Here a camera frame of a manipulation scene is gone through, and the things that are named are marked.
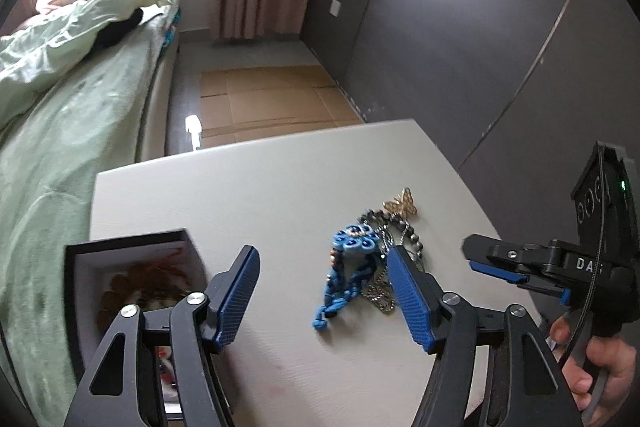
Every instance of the metal screw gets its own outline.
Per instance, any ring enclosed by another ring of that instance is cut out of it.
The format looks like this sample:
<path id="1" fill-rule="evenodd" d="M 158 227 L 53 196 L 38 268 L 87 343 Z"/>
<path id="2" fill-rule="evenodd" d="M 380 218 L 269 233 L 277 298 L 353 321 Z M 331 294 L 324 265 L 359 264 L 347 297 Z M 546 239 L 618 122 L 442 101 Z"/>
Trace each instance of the metal screw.
<path id="1" fill-rule="evenodd" d="M 442 301 L 449 306 L 455 306 L 460 303 L 460 295 L 453 292 L 447 292 L 442 296 Z"/>
<path id="2" fill-rule="evenodd" d="M 124 306 L 124 308 L 120 310 L 120 315 L 127 318 L 133 317 L 136 313 L 138 313 L 138 307 L 135 304 Z"/>
<path id="3" fill-rule="evenodd" d="M 187 295 L 187 302 L 189 304 L 192 304 L 194 306 L 201 304 L 202 302 L 204 302 L 205 299 L 205 295 L 204 293 L 201 292 L 193 292 L 190 293 L 189 295 Z"/>
<path id="4" fill-rule="evenodd" d="M 514 304 L 511 308 L 509 308 L 509 312 L 514 317 L 524 317 L 527 314 L 524 306 L 521 306 L 520 304 Z"/>

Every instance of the gray floor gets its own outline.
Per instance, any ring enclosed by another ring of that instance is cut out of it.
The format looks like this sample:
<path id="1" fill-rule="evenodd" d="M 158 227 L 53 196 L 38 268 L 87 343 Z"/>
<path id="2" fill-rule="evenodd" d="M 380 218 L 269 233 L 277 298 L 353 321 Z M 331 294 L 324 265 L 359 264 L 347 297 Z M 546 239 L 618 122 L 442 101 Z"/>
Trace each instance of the gray floor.
<path id="1" fill-rule="evenodd" d="M 203 71 L 259 68 L 265 66 L 309 66 L 318 61 L 299 40 L 260 40 L 180 45 L 169 100 L 166 154 L 193 150 L 184 119 L 200 112 L 200 75 Z"/>

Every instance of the green object on bed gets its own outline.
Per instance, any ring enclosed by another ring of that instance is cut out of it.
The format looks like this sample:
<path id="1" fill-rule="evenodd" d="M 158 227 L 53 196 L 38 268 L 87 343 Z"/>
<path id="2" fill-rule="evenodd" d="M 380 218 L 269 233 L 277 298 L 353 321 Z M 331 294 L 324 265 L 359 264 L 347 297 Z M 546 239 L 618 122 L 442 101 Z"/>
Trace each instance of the green object on bed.
<path id="1" fill-rule="evenodd" d="M 40 427 L 61 427 L 76 391 L 64 247 L 88 240 L 97 173 L 134 162 L 169 5 L 78 1 L 0 39 L 0 322 Z M 138 28 L 81 62 L 101 28 L 137 7 Z M 0 365 L 11 379 L 4 354 Z"/>

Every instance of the jewelry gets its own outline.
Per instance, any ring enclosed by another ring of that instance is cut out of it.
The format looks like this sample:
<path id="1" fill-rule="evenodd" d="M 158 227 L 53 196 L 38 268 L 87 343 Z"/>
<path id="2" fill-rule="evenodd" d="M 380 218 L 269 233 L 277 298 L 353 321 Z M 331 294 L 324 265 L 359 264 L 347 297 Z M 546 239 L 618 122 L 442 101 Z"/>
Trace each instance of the jewelry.
<path id="1" fill-rule="evenodd" d="M 408 240 L 415 250 L 414 262 L 422 267 L 424 247 L 408 222 L 410 216 L 416 215 L 414 198 L 407 187 L 393 201 L 383 203 L 383 210 L 367 210 L 356 224 L 334 235 L 324 305 L 318 308 L 312 323 L 316 330 L 325 328 L 327 319 L 334 318 L 357 295 L 363 295 L 384 313 L 393 311 L 396 302 L 386 272 L 386 255 L 396 245 L 393 231 L 397 230 L 398 244 L 404 245 L 405 239 Z M 364 262 L 346 280 L 344 256 L 351 254 L 364 254 Z"/>

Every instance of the human hand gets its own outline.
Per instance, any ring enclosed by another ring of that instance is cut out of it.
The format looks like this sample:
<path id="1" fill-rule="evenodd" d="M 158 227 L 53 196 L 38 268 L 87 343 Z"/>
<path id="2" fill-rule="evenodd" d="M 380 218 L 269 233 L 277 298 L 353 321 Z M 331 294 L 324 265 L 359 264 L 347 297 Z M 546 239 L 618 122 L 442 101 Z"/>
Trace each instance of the human hand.
<path id="1" fill-rule="evenodd" d="M 560 317 L 551 326 L 550 336 L 558 344 L 567 343 L 571 336 L 569 323 Z M 559 358 L 562 347 L 556 349 L 554 354 Z M 587 357 L 598 367 L 606 367 L 609 370 L 604 393 L 589 423 L 589 427 L 600 427 L 618 412 L 629 395 L 636 372 L 636 348 L 629 346 L 622 339 L 593 337 L 587 344 Z M 589 389 L 593 378 L 576 365 L 574 357 L 569 357 L 562 373 L 574 395 L 578 409 L 585 410 L 591 402 Z"/>

